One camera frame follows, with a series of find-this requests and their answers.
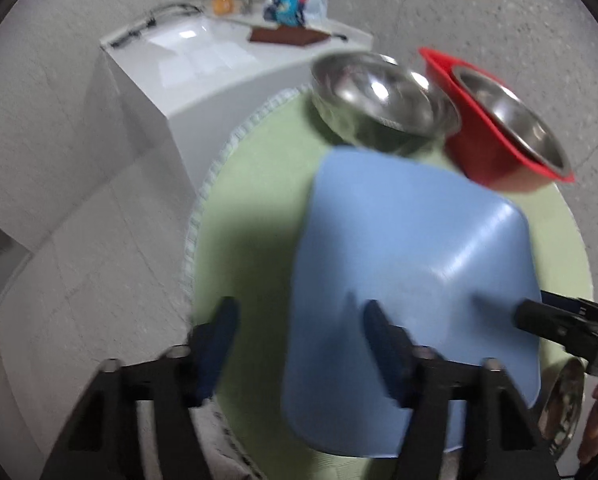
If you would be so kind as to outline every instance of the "round table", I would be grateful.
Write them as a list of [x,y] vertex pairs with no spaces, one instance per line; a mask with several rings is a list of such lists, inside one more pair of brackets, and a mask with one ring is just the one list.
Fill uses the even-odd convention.
[[[191,218],[186,273],[193,276],[194,321],[206,322],[223,296],[241,304],[241,325],[217,400],[246,453],[270,479],[386,478],[386,461],[308,448],[281,413],[295,246],[314,173],[339,143],[305,89],[281,92],[233,132]],[[413,158],[457,171],[439,148]],[[586,250],[557,187],[506,196],[529,220],[541,288],[591,300]],[[542,367],[564,358],[560,346],[542,342]]]

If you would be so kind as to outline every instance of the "red plastic bin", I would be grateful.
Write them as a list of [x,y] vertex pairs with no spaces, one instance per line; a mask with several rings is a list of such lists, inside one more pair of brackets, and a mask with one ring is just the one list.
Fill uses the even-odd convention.
[[464,65],[493,79],[462,59],[422,47],[426,75],[439,85],[455,103],[461,114],[461,130],[449,137],[445,149],[463,173],[474,182],[497,191],[528,192],[554,181],[574,182],[574,174],[559,176],[537,160],[521,152],[452,76],[452,67]]

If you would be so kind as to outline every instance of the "shiny metal bowl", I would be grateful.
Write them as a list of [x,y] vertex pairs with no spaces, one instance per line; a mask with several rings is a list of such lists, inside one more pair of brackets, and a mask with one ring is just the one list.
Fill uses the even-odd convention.
[[452,74],[514,145],[559,176],[572,172],[565,150],[548,125],[508,88],[467,66],[455,65]]
[[584,366],[575,357],[556,363],[541,374],[541,392],[532,411],[555,462],[575,434],[585,380]]
[[351,144],[396,132],[426,138],[456,133],[459,113],[447,95],[387,56],[333,54],[313,65],[314,104],[324,122]]

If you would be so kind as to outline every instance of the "wall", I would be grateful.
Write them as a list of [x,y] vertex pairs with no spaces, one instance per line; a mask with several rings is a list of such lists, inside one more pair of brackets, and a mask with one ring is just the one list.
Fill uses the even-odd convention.
[[24,423],[0,354],[0,464],[12,480],[39,478],[44,458]]
[[19,0],[0,25],[0,227],[30,250],[152,139],[98,40],[173,0]]
[[557,132],[577,182],[562,192],[581,229],[598,300],[598,25],[580,0],[330,0],[408,64],[432,46],[501,76]]

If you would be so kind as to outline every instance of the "blue plastic container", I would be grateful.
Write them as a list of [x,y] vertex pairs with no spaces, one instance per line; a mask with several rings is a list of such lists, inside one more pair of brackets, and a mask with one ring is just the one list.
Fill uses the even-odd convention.
[[[368,300],[449,360],[498,358],[533,404],[539,340],[512,325],[524,298],[541,295],[514,204],[449,171],[333,150],[314,179],[295,259],[282,389],[290,426],[323,452],[398,455],[410,410],[388,397],[365,341]],[[461,446],[463,408],[452,402],[447,449]]]

